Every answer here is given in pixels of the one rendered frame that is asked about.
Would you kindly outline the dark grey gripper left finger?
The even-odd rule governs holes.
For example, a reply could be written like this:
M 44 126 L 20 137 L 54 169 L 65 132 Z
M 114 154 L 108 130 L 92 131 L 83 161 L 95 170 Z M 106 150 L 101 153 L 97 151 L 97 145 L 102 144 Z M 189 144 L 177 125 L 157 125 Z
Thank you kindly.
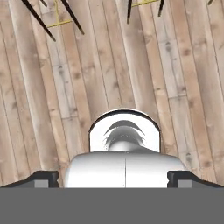
M 58 171 L 35 171 L 28 178 L 3 185 L 3 188 L 58 188 L 58 178 Z

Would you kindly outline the white round black-rimmed object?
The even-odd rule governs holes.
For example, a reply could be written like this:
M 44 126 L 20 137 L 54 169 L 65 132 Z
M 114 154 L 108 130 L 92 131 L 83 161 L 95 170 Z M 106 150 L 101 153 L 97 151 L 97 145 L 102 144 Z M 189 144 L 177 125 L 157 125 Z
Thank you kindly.
M 73 157 L 66 188 L 166 188 L 169 171 L 184 171 L 176 156 L 161 152 L 161 130 L 144 112 L 112 109 L 88 132 L 89 151 Z

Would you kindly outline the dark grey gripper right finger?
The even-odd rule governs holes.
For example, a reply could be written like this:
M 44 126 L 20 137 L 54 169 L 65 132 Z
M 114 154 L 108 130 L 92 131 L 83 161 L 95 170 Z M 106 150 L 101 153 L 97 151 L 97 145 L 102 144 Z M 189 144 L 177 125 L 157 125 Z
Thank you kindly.
M 224 185 L 198 178 L 190 171 L 168 171 L 167 178 L 170 188 L 224 188 Z

